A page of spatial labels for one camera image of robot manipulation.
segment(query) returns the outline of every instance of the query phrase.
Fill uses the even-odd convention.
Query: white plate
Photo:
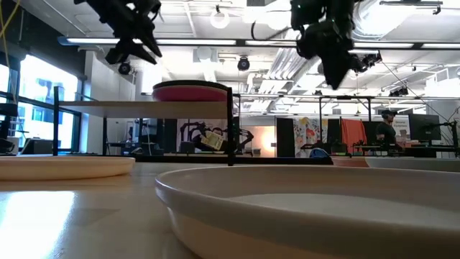
[[[169,209],[175,234],[204,259],[460,254],[457,173],[200,168],[158,176],[157,195]]]
[[[4,156],[0,181],[99,178],[130,173],[135,159],[101,156]]]
[[[367,157],[366,163],[371,168],[396,168],[445,172],[460,172],[459,159],[441,158],[373,158]]]

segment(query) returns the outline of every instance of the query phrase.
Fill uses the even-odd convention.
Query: person
[[[386,145],[396,144],[396,131],[392,126],[396,114],[397,112],[384,110],[382,112],[383,122],[380,123],[375,130],[377,139],[383,141]]]

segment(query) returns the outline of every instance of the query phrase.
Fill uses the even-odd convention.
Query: shelf
[[[60,106],[106,118],[227,118],[225,101],[61,101]]]

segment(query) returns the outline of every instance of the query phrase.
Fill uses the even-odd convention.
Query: orange cloth
[[[367,143],[366,131],[361,120],[342,119],[342,142],[346,144],[349,153],[353,153],[353,144],[363,140]]]

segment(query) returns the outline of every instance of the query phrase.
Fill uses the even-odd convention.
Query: black partition
[[[276,119],[276,153],[279,158],[295,157],[293,119]]]

